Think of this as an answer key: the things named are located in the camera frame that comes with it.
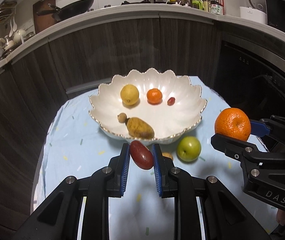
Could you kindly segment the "person right hand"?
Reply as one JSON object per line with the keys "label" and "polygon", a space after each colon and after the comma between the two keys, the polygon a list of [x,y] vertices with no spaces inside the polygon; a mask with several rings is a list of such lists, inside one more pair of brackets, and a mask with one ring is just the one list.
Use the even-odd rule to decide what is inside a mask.
{"label": "person right hand", "polygon": [[277,214],[276,214],[276,221],[281,226],[285,225],[285,211],[278,209]]}

